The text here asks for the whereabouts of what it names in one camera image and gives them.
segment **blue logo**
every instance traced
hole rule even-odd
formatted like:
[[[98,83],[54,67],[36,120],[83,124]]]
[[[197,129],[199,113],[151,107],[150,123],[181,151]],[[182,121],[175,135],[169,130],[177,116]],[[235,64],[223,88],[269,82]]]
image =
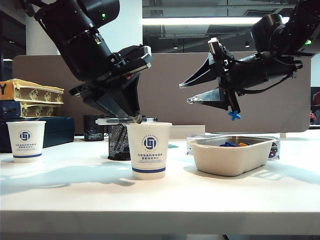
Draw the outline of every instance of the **blue logo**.
[[[157,140],[154,137],[148,137],[144,140],[143,144],[147,149],[152,150],[156,147]]]
[[[28,141],[30,139],[31,135],[30,135],[30,132],[28,131],[22,131],[20,133],[20,138],[22,141]]]

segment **paper cup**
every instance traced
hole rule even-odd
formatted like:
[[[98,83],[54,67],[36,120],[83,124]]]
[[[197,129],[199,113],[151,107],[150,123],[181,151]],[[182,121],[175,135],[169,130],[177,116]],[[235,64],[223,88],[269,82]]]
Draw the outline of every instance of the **paper cup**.
[[[8,125],[13,161],[31,163],[42,155],[46,121],[10,121]]]
[[[154,180],[165,176],[171,126],[168,122],[127,125],[132,175],[135,179]]]

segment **blue box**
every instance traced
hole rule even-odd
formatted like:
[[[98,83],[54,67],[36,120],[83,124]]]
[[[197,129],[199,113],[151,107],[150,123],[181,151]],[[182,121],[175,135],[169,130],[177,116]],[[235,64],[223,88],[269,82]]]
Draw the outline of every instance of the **blue box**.
[[[43,147],[70,143],[75,138],[75,122],[72,117],[0,118],[0,153],[12,153],[7,122],[46,121]]]
[[[20,118],[20,102],[14,100],[0,100],[0,119]]]

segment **black cup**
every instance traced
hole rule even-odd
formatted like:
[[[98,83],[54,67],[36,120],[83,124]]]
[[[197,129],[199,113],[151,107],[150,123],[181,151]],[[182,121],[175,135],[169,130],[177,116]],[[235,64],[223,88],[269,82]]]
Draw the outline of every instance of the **black cup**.
[[[105,126],[96,124],[97,119],[103,119],[105,115],[83,115],[83,131],[85,141],[102,141],[105,135]]]

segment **white tray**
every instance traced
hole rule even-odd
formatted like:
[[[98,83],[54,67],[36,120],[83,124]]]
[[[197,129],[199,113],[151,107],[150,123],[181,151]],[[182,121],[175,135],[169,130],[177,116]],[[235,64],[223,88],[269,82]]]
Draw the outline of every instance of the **white tray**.
[[[219,146],[226,141],[248,146]],[[190,141],[196,168],[202,172],[237,176],[267,163],[274,139],[253,136],[218,136]]]

